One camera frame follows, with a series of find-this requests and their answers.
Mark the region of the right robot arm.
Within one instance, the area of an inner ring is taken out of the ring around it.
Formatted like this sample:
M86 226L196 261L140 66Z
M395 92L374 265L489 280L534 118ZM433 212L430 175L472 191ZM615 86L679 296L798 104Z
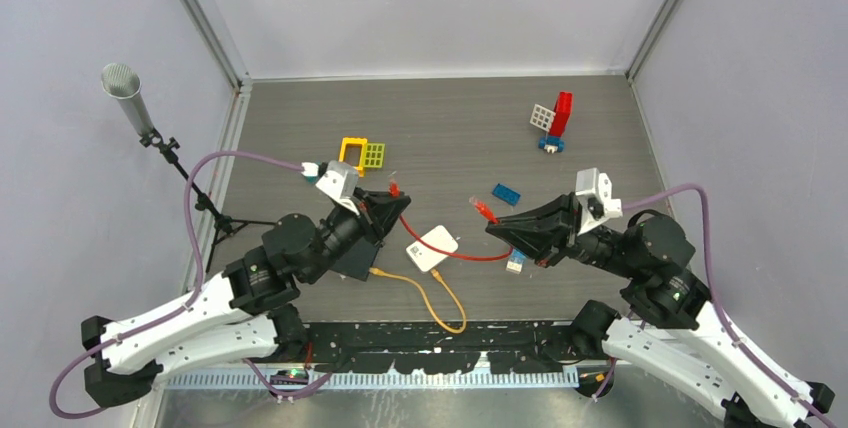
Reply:
M512 216L491 217L490 235L549 267L569 258L628 280L621 316L591 300L571 324L584 358L624 360L674 386L728 427L804 427L824 419L835 395L825 384L791 375L735 327L710 287L690 269L694 247L671 217L622 213L607 189L579 189Z

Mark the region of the white square switch box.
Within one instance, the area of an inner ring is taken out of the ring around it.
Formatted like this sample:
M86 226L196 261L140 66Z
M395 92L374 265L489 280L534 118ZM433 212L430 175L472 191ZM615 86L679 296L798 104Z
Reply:
M458 241L443 226L437 225L405 249L406 255L421 272L427 273L457 251Z

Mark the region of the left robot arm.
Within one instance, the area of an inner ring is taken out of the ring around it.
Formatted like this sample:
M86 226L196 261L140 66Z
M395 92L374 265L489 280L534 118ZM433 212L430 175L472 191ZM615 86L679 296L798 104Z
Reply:
M314 223L291 213L261 244L186 294L125 320L92 316L82 342L104 344L84 370L87 394L101 408L120 406L186 371L242 359L298 360L309 343L293 302L365 245L378 249L411 204L402 191L354 191L354 208L336 204Z

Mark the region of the black network switch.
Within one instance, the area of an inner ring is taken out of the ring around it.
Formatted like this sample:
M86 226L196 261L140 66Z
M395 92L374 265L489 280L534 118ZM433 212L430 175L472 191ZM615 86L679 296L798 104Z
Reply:
M379 246L366 239L360 239L334 263L330 270L347 278L366 282L379 251Z

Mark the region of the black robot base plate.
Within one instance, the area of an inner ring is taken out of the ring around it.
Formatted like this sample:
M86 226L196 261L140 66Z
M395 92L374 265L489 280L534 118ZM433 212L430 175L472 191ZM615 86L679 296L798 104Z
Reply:
M565 321L471 322L452 334L433 322L315 322L269 362L304 362L322 372L467 374L486 362L493 374L553 373L582 361L605 363L598 345Z

